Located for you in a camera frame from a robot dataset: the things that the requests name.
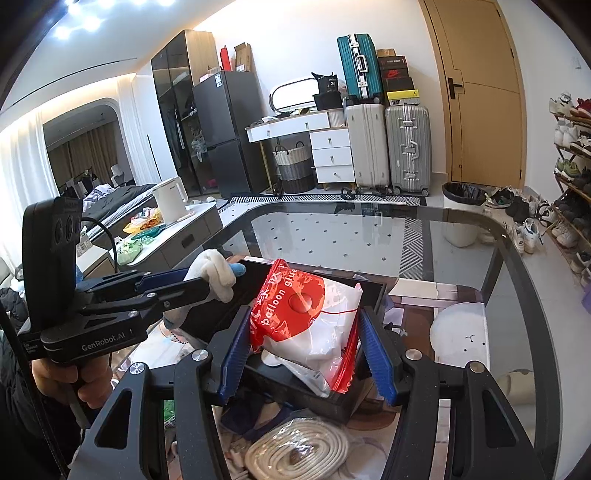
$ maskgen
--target teal suitcase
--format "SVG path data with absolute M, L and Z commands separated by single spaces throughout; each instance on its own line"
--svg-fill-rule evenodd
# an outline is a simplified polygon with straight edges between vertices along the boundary
M 343 63 L 349 96 L 363 101 L 384 100 L 382 79 L 374 42 L 367 33 L 353 33 L 336 39 Z

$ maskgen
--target blue gripper pad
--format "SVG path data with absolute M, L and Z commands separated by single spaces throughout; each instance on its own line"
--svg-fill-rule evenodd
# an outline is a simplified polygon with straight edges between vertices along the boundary
M 251 309 L 246 311 L 236 331 L 228 354 L 221 365 L 221 382 L 217 394 L 225 405 L 236 394 L 244 365 L 251 350 Z
M 394 405 L 396 400 L 394 367 L 375 331 L 374 324 L 364 309 L 359 310 L 359 337 L 378 393 L 389 405 Z
M 175 283 L 181 283 L 187 272 L 188 268 L 179 268 L 178 270 L 170 270 L 162 273 L 153 273 L 146 275 L 142 278 L 137 286 L 137 292 L 144 293 L 148 290 L 155 288 L 166 287 L 167 285 L 174 285 Z

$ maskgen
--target red plastic bag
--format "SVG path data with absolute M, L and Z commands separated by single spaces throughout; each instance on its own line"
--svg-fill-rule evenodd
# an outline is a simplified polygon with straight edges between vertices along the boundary
M 361 287 L 294 270 L 277 259 L 251 313 L 251 343 L 318 372 L 345 393 L 357 353 Z

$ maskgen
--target door handle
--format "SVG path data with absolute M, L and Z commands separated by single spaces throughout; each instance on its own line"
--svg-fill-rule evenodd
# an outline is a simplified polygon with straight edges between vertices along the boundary
M 456 88 L 464 88 L 460 83 L 454 83 L 453 78 L 448 77 L 447 83 L 449 84 L 449 96 L 452 100 L 456 99 Z

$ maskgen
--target wooden door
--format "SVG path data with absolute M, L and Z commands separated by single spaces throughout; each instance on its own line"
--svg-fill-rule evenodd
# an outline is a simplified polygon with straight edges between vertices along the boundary
M 425 0 L 425 6 L 449 106 L 452 180 L 522 185 L 522 83 L 496 2 Z

